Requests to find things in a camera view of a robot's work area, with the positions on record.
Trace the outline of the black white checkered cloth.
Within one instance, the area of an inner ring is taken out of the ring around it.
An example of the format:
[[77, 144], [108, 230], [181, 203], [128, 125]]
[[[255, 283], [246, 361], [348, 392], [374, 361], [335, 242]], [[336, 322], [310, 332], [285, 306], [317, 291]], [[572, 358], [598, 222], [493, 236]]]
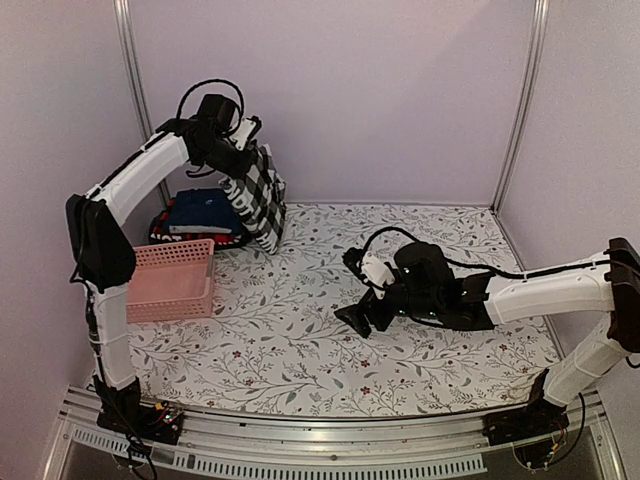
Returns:
[[244, 176], [223, 177], [219, 186], [250, 236], [268, 254], [275, 254], [285, 227], [286, 182], [268, 144], [253, 142], [248, 151], [253, 157]]

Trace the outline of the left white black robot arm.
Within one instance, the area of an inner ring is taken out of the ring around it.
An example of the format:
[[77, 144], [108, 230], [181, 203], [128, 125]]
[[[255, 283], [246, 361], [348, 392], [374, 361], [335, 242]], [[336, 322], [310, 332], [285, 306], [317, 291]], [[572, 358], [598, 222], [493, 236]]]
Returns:
[[177, 444], [183, 414], [169, 402], [152, 407], [141, 401], [126, 312], [136, 257], [122, 227], [162, 180], [187, 163], [228, 176], [243, 174], [249, 166], [248, 145], [261, 126], [258, 117], [245, 117], [243, 102], [207, 94], [194, 115], [165, 121], [102, 182], [66, 202], [75, 261], [70, 280], [85, 289], [85, 319], [96, 362], [93, 383], [101, 400], [97, 424], [133, 444]]

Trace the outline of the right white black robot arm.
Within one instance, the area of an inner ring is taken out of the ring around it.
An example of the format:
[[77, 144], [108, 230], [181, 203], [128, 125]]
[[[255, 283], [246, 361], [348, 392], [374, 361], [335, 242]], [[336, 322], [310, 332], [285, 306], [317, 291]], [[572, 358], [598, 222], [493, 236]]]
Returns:
[[620, 361], [639, 351], [639, 255], [625, 238], [573, 263], [522, 273], [475, 264], [458, 277], [442, 249], [414, 240], [383, 262], [350, 248], [345, 266], [367, 288], [335, 316], [358, 335], [384, 332], [396, 317], [452, 331], [492, 330], [515, 320], [600, 312], [591, 333], [560, 362], [538, 374], [524, 406], [488, 414], [491, 445], [545, 435], [568, 425], [567, 406]]

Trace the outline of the pink plastic laundry basket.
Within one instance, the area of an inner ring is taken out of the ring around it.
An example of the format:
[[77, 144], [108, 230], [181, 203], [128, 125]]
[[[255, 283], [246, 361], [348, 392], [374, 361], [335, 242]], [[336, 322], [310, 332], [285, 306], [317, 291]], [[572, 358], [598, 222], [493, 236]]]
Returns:
[[130, 323], [174, 321], [211, 315], [214, 241], [211, 239], [136, 247], [129, 282]]

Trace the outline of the floral patterned table mat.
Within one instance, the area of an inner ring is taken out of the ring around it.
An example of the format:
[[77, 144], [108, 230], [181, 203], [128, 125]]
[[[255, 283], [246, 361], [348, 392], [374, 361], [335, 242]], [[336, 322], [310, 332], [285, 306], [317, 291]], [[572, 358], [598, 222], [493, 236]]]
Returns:
[[515, 270], [487, 210], [297, 204], [286, 222], [274, 255], [255, 246], [215, 255], [208, 317], [130, 327], [145, 396], [287, 416], [453, 413], [523, 402], [556, 362], [539, 318], [472, 333], [398, 318], [361, 338], [335, 316], [364, 292], [342, 262], [352, 246], [390, 260], [415, 236], [465, 264]]

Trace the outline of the red black plaid shirt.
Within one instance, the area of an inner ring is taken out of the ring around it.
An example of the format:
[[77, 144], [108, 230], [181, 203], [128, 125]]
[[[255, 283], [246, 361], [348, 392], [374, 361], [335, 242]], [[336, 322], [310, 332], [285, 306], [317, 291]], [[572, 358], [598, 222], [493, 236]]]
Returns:
[[170, 233], [169, 217], [173, 209], [175, 199], [172, 198], [168, 206], [153, 218], [149, 226], [148, 242], [154, 244], [173, 243], [181, 241], [193, 241], [210, 239], [215, 243], [217, 250], [229, 250], [243, 248], [251, 241], [246, 231], [239, 234], [233, 233]]

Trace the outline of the left aluminium frame post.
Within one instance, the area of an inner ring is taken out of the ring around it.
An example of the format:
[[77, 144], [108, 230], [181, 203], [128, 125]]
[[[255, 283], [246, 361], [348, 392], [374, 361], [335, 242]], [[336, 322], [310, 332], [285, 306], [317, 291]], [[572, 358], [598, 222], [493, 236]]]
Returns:
[[148, 140], [153, 133], [153, 128], [136, 49], [130, 2], [127, 0], [113, 0], [112, 3], [136, 122], [141, 138]]

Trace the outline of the aluminium frame post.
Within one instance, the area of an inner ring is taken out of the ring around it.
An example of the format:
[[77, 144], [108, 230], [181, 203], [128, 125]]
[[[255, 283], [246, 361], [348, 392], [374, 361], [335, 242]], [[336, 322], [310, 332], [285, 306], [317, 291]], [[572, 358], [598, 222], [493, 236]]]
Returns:
[[127, 0], [113, 0], [112, 3], [136, 122], [141, 138], [148, 140], [153, 133], [153, 128], [136, 49], [130, 2]]
[[517, 108], [498, 183], [492, 197], [491, 209], [496, 216], [500, 214], [507, 197], [524, 136], [529, 110], [533, 101], [536, 80], [544, 50], [549, 4], [550, 2], [548, 0], [536, 0], [534, 2], [531, 32]]

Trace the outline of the front aluminium rail base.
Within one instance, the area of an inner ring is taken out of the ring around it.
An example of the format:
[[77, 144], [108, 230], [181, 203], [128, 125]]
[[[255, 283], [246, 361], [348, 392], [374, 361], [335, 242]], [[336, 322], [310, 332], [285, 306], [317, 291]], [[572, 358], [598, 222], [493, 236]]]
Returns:
[[204, 407], [185, 412], [175, 445], [138, 456], [97, 424], [91, 391], [68, 389], [46, 458], [47, 479], [623, 479], [627, 473], [596, 392], [569, 408], [555, 463], [525, 451], [543, 437], [491, 445], [479, 412], [403, 418], [296, 418]]

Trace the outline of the right aluminium frame post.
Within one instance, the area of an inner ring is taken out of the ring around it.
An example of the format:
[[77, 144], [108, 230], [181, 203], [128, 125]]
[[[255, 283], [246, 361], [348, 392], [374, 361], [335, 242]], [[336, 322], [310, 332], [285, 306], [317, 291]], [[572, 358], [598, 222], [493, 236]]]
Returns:
[[549, 4], [550, 2], [548, 0], [536, 0], [534, 2], [531, 32], [517, 108], [498, 183], [492, 197], [491, 209], [496, 216], [500, 214], [507, 197], [524, 136], [529, 110], [533, 101], [536, 80], [544, 50]]

